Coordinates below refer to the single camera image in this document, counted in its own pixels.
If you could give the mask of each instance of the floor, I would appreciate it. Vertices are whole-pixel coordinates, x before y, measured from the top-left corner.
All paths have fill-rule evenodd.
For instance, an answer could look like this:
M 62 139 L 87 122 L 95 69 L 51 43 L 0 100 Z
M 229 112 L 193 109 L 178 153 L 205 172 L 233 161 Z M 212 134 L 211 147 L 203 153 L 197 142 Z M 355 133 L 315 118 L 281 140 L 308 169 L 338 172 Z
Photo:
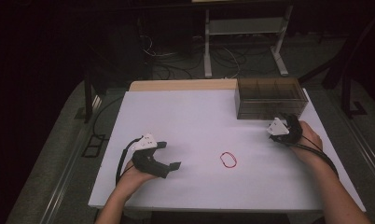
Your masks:
M 274 40 L 275 36 L 264 35 L 213 39 L 213 78 L 278 77 L 278 70 L 269 52 L 269 46 Z M 291 77 L 301 77 L 331 59 L 344 42 L 342 38 L 324 39 L 321 43 L 318 43 L 318 40 L 318 35 L 295 35 L 286 38 L 281 55 Z M 166 56 L 156 57 L 153 79 L 203 78 L 202 40 L 198 36 L 193 43 L 195 50 L 190 55 L 179 55 L 171 49 L 157 51 L 157 55 Z M 368 114 L 348 120 L 339 107 L 340 87 L 327 91 L 320 85 L 325 75 L 326 71 L 303 83 L 302 87 L 310 94 L 330 140 L 368 210 L 369 218 L 375 223 L 375 168 L 366 160 L 361 149 L 370 147 L 375 155 L 375 102 L 354 82 L 353 100 L 359 101 Z M 127 89 L 112 88 L 108 89 L 105 95 L 97 97 L 93 118 L 84 123 L 83 83 L 76 86 L 65 102 L 7 223 L 94 221 L 98 211 L 87 204 L 106 150 L 106 141 L 98 148 L 99 155 L 96 158 L 82 157 L 82 152 L 93 133 L 110 136 L 125 91 Z M 87 154 L 95 153 L 96 148 L 89 147 Z M 155 218 L 159 220 L 161 214 L 126 211 L 126 216 L 134 219 L 135 223 L 139 223 L 137 219 L 140 223 L 142 219 L 147 222 L 152 216 L 153 223 L 160 223 L 156 222 Z M 287 214 L 287 219 L 292 224 L 308 224 L 320 216 L 321 213 L 294 213 Z M 253 219 L 236 222 L 242 217 L 248 217 L 248 214 L 233 217 L 229 223 L 274 223 L 263 220 L 251 222 Z

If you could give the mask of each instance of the forearm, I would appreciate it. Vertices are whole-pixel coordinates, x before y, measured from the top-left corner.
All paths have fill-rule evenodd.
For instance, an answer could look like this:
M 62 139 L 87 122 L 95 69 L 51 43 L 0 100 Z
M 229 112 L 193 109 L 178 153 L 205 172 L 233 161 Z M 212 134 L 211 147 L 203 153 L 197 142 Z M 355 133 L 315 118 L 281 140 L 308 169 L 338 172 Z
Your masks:
M 95 223 L 119 224 L 125 202 L 127 202 L 126 196 L 116 190 L 113 191 Z
M 310 167 L 321 193 L 326 224 L 370 223 L 326 163 L 316 161 Z

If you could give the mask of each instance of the white tabletop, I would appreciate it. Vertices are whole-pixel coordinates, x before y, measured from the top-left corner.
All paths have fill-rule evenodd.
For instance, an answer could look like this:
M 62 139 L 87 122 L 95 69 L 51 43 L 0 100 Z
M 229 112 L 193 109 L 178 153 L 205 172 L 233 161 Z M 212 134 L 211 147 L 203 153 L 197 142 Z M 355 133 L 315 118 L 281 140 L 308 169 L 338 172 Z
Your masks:
M 366 211 L 311 102 L 300 119 L 321 135 L 340 181 Z M 168 143 L 154 154 L 155 159 L 165 164 L 181 161 L 181 167 L 166 179 L 145 183 L 127 207 L 153 211 L 321 210 L 307 168 L 291 150 L 269 139 L 266 129 L 270 123 L 236 119 L 233 90 L 126 92 L 89 206 L 103 207 L 114 189 L 123 148 L 152 133 L 157 141 Z M 234 168 L 226 168 L 220 160 L 226 151 L 237 160 Z M 131 157 L 129 150 L 126 162 Z M 228 156 L 224 159 L 233 164 Z

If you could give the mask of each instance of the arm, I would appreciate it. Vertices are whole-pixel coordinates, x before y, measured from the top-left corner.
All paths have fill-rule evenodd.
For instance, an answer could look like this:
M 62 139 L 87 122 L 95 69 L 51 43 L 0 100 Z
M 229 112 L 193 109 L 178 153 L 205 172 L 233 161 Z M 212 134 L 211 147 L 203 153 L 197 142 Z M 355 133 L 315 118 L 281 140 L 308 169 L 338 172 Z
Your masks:
M 301 138 L 299 143 L 307 147 L 318 149 L 315 146 L 317 145 L 322 150 L 322 140 L 320 136 L 314 132 L 306 122 L 301 121 L 300 125 L 303 129 L 303 136 L 310 139 L 311 142 L 305 138 Z M 326 224 L 370 223 L 368 218 L 360 210 L 353 198 L 341 184 L 332 169 L 324 161 L 322 161 L 321 158 L 304 149 L 298 147 L 291 148 L 296 155 L 312 170 L 324 205 Z
M 140 172 L 139 170 L 135 169 L 132 162 L 129 161 L 126 165 L 125 173 L 122 175 L 115 189 L 112 191 L 95 223 L 119 224 L 125 202 L 127 202 L 132 194 L 136 192 L 147 180 L 153 178 L 156 177 Z

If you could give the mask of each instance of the clear plastic box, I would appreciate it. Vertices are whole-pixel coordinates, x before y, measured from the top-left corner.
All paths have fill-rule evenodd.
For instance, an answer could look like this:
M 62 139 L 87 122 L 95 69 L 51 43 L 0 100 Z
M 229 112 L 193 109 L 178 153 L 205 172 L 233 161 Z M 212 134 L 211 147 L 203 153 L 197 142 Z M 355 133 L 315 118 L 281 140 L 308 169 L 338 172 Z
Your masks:
M 235 91 L 237 119 L 282 118 L 282 114 L 300 117 L 308 104 L 306 95 L 294 77 L 240 77 Z

